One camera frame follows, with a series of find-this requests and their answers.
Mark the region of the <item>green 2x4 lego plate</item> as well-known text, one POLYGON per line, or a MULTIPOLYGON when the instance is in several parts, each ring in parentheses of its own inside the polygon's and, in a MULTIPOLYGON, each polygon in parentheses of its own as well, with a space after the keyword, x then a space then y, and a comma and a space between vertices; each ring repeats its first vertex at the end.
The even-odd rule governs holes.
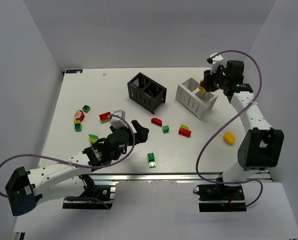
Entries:
POLYGON ((147 154, 147 160, 148 160, 148 166, 149 168, 155 168, 156 167, 156 159, 153 152, 147 154))

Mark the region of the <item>yellow square lego brick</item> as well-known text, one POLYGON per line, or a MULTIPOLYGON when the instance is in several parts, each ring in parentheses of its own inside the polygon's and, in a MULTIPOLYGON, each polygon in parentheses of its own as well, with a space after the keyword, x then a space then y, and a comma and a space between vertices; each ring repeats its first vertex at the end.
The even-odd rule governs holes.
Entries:
POLYGON ((203 86, 203 83, 204 83, 204 80, 202 79, 202 80, 200 81, 200 83, 199 83, 199 90, 200 90, 200 92, 205 93, 206 90, 205 90, 205 88, 204 88, 204 86, 203 86))

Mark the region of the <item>yellow round lego piece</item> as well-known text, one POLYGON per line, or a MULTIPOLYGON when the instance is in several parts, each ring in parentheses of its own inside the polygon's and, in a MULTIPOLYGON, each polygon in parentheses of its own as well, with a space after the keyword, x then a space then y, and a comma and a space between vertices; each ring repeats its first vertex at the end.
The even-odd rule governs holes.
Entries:
POLYGON ((231 132, 225 132, 223 135, 223 141, 227 144, 227 145, 234 145, 236 142, 236 137, 231 133, 231 132))

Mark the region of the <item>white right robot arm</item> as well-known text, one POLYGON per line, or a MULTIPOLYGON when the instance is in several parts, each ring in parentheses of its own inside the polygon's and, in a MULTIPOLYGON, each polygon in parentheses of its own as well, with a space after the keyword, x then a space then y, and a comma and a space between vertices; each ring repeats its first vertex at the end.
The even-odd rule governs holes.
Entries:
POLYGON ((253 89, 244 83, 244 63, 224 60, 217 56, 208 58, 211 65, 204 72, 200 86, 206 92, 222 90, 237 111, 245 130, 245 137, 237 151, 237 161, 222 176, 226 184, 240 185, 257 171, 277 166, 284 141, 284 133, 274 129, 264 118, 255 103, 253 89))

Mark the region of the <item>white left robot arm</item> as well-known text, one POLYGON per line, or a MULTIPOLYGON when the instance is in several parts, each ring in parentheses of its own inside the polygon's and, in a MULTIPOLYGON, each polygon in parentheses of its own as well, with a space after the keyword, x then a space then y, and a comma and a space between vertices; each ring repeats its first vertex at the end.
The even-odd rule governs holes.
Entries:
POLYGON ((32 211, 37 205, 65 198, 72 203, 89 203, 97 209, 100 204, 108 209, 109 186, 96 185, 90 174, 117 163, 128 147, 145 143, 149 129, 132 120, 135 131, 127 124, 114 127, 106 138, 101 138, 63 162, 26 170, 19 167, 12 173, 5 190, 13 216, 32 211))

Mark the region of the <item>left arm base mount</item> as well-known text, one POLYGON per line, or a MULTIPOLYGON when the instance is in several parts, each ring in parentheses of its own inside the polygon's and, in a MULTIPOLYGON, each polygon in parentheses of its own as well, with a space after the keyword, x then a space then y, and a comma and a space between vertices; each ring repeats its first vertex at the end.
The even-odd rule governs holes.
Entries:
POLYGON ((87 174, 79 176, 83 182, 83 192, 79 195, 67 196, 63 200, 63 209, 72 210, 110 210, 113 206, 116 183, 95 182, 87 174))

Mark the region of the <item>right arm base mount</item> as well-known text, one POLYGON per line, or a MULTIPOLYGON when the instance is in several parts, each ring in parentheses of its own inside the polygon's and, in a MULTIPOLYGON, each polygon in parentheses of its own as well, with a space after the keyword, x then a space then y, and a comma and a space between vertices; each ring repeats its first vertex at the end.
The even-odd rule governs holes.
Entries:
POLYGON ((237 184, 199 184, 192 193, 198 196, 200 213, 246 212, 243 188, 237 184))

